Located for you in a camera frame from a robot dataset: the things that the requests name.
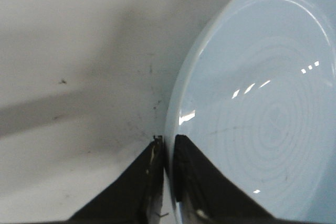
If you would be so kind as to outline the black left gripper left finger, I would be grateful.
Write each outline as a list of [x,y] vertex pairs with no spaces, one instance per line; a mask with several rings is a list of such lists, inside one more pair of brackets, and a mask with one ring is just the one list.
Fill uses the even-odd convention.
[[70,220],[160,220],[164,161],[162,136],[154,137],[115,182]]

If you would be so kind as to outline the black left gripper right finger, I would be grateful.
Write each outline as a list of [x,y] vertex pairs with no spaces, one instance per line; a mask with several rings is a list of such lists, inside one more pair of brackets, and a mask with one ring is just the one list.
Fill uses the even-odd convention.
[[227,179],[186,135],[175,137],[173,185],[182,220],[274,218]]

